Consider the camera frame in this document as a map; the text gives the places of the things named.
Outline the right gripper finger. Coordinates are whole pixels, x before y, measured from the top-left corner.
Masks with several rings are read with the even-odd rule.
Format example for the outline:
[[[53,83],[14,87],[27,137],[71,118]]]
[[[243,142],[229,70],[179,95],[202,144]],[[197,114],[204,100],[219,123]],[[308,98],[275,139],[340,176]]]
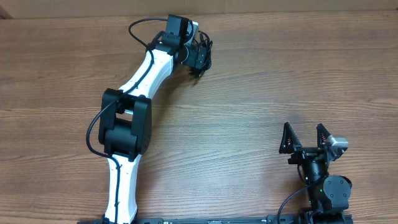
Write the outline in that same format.
[[[317,124],[317,146],[321,147],[326,143],[326,139],[331,134],[328,132],[326,127],[322,123]]]
[[[292,154],[302,147],[301,142],[294,133],[293,128],[289,122],[284,123],[284,130],[282,133],[282,140],[280,143],[280,154]]]

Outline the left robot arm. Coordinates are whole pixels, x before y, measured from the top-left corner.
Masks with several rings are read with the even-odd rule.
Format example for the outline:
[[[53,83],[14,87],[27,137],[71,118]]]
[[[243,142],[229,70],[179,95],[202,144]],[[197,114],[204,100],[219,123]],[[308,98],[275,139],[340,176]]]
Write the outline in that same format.
[[[152,136],[152,99],[174,70],[183,65],[195,79],[211,67],[212,41],[199,24],[170,14],[146,44],[146,55],[132,78],[102,96],[98,141],[109,165],[109,199],[100,223],[135,223],[137,173]]]

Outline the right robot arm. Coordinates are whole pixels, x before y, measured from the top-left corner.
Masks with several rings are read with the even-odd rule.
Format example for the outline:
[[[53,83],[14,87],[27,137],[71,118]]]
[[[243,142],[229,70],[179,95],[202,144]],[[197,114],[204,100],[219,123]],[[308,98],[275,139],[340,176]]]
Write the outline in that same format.
[[[277,223],[353,223],[349,208],[352,182],[342,175],[330,175],[330,162],[339,159],[348,149],[349,142],[334,137],[321,123],[317,125],[317,146],[303,147],[290,123],[284,124],[279,153],[289,154],[289,164],[305,186],[288,196],[276,215]],[[307,192],[309,207],[296,215],[283,215],[282,210],[296,195]]]

